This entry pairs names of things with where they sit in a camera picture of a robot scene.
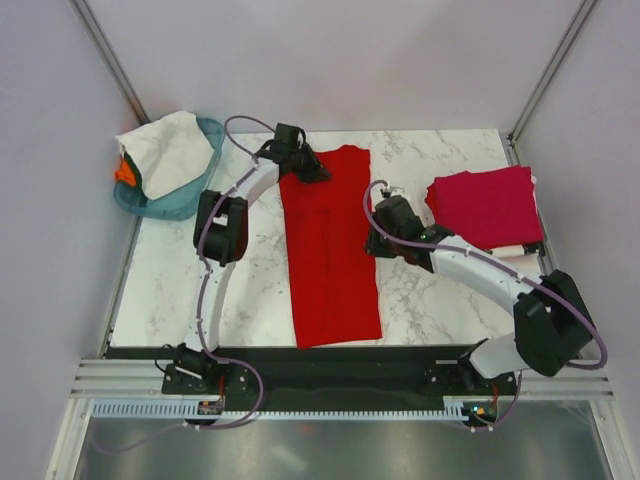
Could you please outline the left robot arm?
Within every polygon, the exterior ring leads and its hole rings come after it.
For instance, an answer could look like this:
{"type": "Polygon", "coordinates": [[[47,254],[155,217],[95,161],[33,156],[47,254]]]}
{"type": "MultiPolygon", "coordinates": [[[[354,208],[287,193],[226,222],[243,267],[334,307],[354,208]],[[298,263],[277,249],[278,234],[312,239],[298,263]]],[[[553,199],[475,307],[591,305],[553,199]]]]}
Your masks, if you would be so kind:
{"type": "Polygon", "coordinates": [[[207,190],[200,196],[194,246],[204,273],[196,301],[194,322],[184,340],[171,349],[164,370],[165,395],[211,395],[230,359],[217,356],[220,323],[231,276],[249,242],[249,209],[283,177],[294,174],[305,184],[331,178],[306,140],[295,128],[277,134],[254,154],[254,165],[222,193],[207,190]]]}

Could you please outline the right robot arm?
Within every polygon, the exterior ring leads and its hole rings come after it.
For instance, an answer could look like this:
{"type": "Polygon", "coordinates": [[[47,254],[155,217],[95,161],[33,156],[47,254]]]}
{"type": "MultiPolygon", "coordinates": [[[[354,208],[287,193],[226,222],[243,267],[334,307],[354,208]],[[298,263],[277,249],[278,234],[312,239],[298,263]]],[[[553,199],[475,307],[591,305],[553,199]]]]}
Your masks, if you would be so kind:
{"type": "Polygon", "coordinates": [[[599,370],[609,352],[598,333],[573,278],[564,271],[526,275],[468,243],[444,227],[424,226],[417,218],[406,224],[402,238],[372,216],[366,252],[401,258],[429,273],[458,281],[511,315],[513,329],[474,344],[459,361],[458,381],[477,394],[494,378],[532,370],[553,377],[569,367],[599,370]]]}

